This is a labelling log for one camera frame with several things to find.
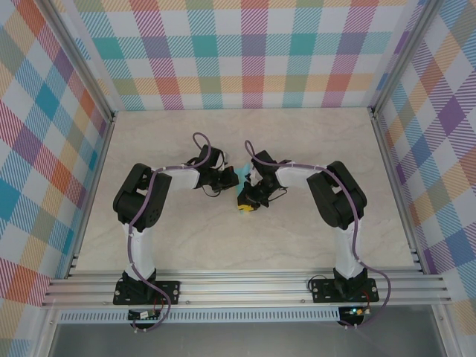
perforated metal strip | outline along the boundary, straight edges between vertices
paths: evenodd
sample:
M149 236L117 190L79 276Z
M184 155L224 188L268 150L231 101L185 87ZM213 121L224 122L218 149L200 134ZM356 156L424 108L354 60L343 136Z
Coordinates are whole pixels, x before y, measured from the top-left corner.
M239 323L239 322L305 322L337 321L337 307L304 308L236 308L236 309L172 309L166 323ZM62 310L60 324L128 324L127 310Z

metal extrusion bar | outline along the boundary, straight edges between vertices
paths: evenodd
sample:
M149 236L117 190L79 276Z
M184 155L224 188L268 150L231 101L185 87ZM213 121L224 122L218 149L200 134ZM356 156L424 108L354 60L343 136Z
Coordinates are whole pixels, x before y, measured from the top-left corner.
M104 162L106 161L107 150L109 144L111 143L112 132L114 131L115 122L108 124L106 129L106 134L104 135L104 143L101 153L99 155L99 160L97 161L96 170L94 172L94 177L91 183L91 189L89 190L88 198L86 200L86 205L84 208L83 217L81 219L80 227L78 229L76 239L74 240L74 247L69 253L68 261L69 265L65 265L65 268L62 271L62 276L67 277L69 274L69 269L74 265L76 266L77 255L81 250L81 245L83 244L84 234L86 233L86 227L88 225L89 216L91 215L92 205L94 203L94 197L96 196L97 186L99 185L99 180L101 173L103 172Z
M400 78L402 78L403 72L405 72L408 63L410 63L410 61L414 58L414 54L417 52L427 29L430 27L434 17L438 14L438 11L444 2L445 0L428 0L426 2L417 24L411 31L410 37L405 43L395 67L390 73L387 82L384 84L379 98L377 98L376 104L374 106L375 113L380 113L386 102L388 102L390 99L393 91L400 81Z
M385 270L392 282L390 305L444 304L451 298L443 278L425 275L415 251L414 266ZM316 274L332 277L332 269L282 271L158 271L157 280L179 280L181 293L176 309L196 308L295 308L352 306L351 303L314 304L307 290L308 279ZM376 279L382 304L387 282ZM152 306L115 306L112 297L120 271L70 270L68 279L52 280L43 306L48 309L146 309Z
M130 324L128 311L110 309L98 312L94 309L61 310L58 324ZM287 308L238 308L208 309L190 308L173 309L164 323L172 324L203 324L203 323L242 323L242 322L309 322L338 321L340 318L337 307L295 307Z
M103 91L100 89L97 84L96 79L89 70L86 61L84 60L83 55L81 54L79 48L76 46L74 39L70 35L68 28L63 23L61 16L58 14L55 6L52 5L51 0L36 0L36 5L42 12L46 21L50 25L54 34L58 38L61 47L64 49L68 55L71 64L74 66L76 71L83 80L85 87L88 89L89 94L92 96L95 103L98 105L101 114L105 118L108 118L109 121L112 121L114 109L107 103L106 98L104 97Z

aluminum frame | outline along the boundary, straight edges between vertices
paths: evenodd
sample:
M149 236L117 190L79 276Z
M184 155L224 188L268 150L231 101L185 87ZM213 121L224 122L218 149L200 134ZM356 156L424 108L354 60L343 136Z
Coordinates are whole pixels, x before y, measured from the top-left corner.
M94 75L91 73L86 60L81 54L80 49L76 46L76 42L69 33L68 28L61 19L61 15L58 13L56 7L52 5L51 0L35 0L35 2L42 15L45 17L46 22L50 25L55 36L58 38L61 47L68 55L71 64L83 80L85 87L91 94L98 109L101 111L101 114L112 122L115 111L107 102L103 91L97 84Z
M427 0L414 29L408 37L408 41L404 44L402 52L376 100L373 111L377 115L390 99L408 63L414 58L414 54L417 52L427 29L429 29L444 2L445 0Z
M418 254L419 262L422 267L422 272L428 274L429 276L430 269L426 262L425 255L422 254L423 247L417 239L415 227L412 224L410 214L405 204L402 188L399 184L398 175L390 158L390 148L387 145L387 141L384 139L385 134L383 132L382 126L380 125L379 117L377 116L377 114L377 112L374 112L372 109L369 109L369 116L372 123L373 131L375 132L376 140L379 144L382 160L384 162L385 170L387 171L388 180L392 188L396 206L399 210L399 215L402 220L405 234L407 236L408 244ZM448 356L451 357L463 357L463 352L456 337L457 328L456 321L454 320L454 313L452 313L451 311L452 306L449 306L448 304L434 304L432 305L432 308L434 318L437 322L440 337L443 341L443 346L445 347L446 353L448 354Z
M443 278L423 274L418 255L412 252L414 266L384 268L392 282L390 305L451 303ZM68 279L52 280L43 301L48 309L151 309L152 306L115 306L112 298L121 271L76 271ZM354 303L313 303L307 281L316 274L332 277L332 269L282 271L157 271L157 280L179 280L180 298L174 309L298 306L355 306ZM382 304L387 282L374 273Z

gray floor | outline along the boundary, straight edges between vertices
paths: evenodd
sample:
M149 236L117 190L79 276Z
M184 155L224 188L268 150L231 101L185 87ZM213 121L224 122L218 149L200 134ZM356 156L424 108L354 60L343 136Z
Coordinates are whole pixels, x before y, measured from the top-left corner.
M168 324L148 334L129 325L60 325L50 357L444 356L430 306L389 307L374 323Z

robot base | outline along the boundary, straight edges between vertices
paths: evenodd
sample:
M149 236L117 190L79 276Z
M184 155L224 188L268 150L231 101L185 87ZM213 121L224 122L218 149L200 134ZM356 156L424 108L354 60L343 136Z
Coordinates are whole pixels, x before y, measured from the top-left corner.
M147 279L163 290L170 297L172 305L179 303L180 282L179 281L155 281L155 272ZM132 279L126 272L123 272L122 279L116 283L114 305L161 305L167 304L167 300L156 290L146 285L142 281Z
M367 278L352 297L343 298L335 287L335 279L312 279L310 282L314 303L376 303L379 292L374 279Z

